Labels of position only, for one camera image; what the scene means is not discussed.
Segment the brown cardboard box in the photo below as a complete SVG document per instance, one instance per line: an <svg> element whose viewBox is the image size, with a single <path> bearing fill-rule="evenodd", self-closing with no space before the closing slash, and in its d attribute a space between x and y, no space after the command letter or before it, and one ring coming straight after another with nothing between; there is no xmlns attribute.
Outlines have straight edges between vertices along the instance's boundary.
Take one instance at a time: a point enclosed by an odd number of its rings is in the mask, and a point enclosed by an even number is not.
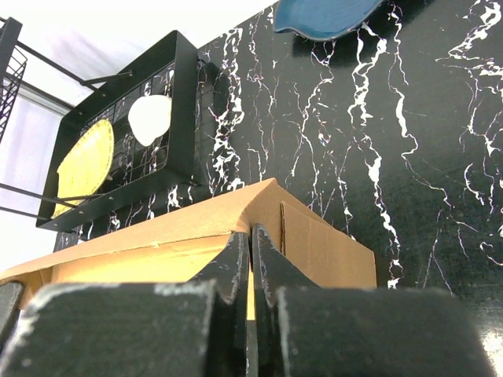
<svg viewBox="0 0 503 377"><path fill-rule="evenodd" d="M21 306L54 284L183 283L222 251L231 236L250 235L256 225L317 285L376 286L374 253L272 178L14 266L2 272L1 282L24 286Z"/></svg>

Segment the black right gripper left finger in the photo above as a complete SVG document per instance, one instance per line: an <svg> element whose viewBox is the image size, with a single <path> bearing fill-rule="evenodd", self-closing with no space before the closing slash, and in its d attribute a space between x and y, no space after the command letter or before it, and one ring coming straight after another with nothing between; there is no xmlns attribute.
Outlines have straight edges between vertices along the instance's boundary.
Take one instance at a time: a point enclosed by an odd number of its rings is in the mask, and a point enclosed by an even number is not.
<svg viewBox="0 0 503 377"><path fill-rule="evenodd" d="M4 376L242 376L248 235L185 283L42 288L1 353Z"/></svg>

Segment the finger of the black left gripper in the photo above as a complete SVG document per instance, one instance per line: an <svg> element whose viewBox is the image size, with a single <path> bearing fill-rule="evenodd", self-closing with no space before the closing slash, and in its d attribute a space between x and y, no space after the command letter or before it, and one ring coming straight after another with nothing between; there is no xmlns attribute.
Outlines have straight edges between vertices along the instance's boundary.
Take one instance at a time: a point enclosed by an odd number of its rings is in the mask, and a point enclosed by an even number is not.
<svg viewBox="0 0 503 377"><path fill-rule="evenodd" d="M24 285L18 281L8 282L1 286L0 294L0 343L4 346L11 335L20 310L19 303L24 293Z"/></svg>

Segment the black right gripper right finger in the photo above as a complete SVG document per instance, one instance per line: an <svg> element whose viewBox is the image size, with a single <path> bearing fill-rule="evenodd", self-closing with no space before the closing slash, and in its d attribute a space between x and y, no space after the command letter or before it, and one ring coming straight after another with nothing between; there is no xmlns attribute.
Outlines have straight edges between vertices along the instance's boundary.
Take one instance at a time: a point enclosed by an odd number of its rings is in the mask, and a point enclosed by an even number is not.
<svg viewBox="0 0 503 377"><path fill-rule="evenodd" d="M261 376L492 376L462 304L439 290L323 288L251 236Z"/></svg>

